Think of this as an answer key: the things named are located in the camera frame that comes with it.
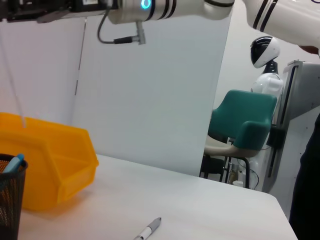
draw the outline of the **black mesh pen holder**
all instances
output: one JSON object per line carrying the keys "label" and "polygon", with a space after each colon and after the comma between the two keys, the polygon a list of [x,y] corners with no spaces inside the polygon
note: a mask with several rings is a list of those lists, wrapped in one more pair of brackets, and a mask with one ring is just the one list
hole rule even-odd
{"label": "black mesh pen holder", "polygon": [[0,154],[0,239],[17,240],[26,169],[25,160],[18,172],[2,173],[14,156]]}

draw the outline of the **person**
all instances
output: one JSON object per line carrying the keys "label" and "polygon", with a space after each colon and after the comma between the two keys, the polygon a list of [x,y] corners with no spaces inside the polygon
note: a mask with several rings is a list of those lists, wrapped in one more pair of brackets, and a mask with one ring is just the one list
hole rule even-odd
{"label": "person", "polygon": [[[318,54],[316,47],[300,46],[310,54]],[[320,224],[319,173],[320,163],[320,114],[313,134],[300,159],[300,170],[296,177],[290,213],[290,225],[298,240],[317,239]]]}

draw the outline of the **green chair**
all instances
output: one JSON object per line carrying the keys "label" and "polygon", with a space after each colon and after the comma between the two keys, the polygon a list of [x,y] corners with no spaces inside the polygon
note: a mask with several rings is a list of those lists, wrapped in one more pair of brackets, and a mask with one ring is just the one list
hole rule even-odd
{"label": "green chair", "polygon": [[[249,188],[250,164],[262,149],[271,128],[277,98],[273,95],[231,90],[212,111],[204,155],[241,159],[246,164],[245,187]],[[234,139],[233,145],[215,140],[213,135]]]}

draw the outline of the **table surface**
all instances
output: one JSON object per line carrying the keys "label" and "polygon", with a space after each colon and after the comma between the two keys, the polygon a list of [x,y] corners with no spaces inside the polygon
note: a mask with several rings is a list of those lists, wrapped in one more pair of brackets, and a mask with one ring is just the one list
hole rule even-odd
{"label": "table surface", "polygon": [[23,211],[19,240],[296,240],[273,196],[98,155],[92,185],[41,213]]}

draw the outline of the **black cable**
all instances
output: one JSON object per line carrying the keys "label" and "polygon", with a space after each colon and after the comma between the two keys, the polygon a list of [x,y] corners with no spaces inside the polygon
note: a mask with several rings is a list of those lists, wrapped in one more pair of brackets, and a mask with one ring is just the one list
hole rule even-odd
{"label": "black cable", "polygon": [[[239,162],[239,159],[237,159],[237,161],[238,161],[238,164],[239,164],[241,167],[243,167],[244,169],[246,169],[245,166],[241,165],[241,163]],[[257,186],[258,186],[258,184],[259,184],[259,182],[260,182],[260,178],[259,178],[258,174],[257,174],[254,170],[250,169],[250,171],[252,171],[252,172],[256,175],[256,177],[258,178],[258,182],[256,183],[256,185],[255,185],[255,187],[254,187],[254,189],[253,189],[253,190],[256,190],[256,188],[257,188]]]}
{"label": "black cable", "polygon": [[96,32],[96,36],[97,36],[99,42],[102,43],[102,44],[115,44],[115,41],[114,41],[114,40],[113,40],[113,41],[104,41],[104,40],[102,40],[101,37],[100,37],[101,27],[102,27],[102,25],[104,24],[104,22],[105,22],[105,20],[106,20],[106,18],[107,18],[107,16],[108,16],[108,14],[109,14],[109,12],[110,12],[110,8],[107,8],[107,9],[105,10],[105,13],[104,13],[104,15],[103,15],[103,17],[102,17],[102,19],[101,19],[100,24],[99,24],[98,31]]}

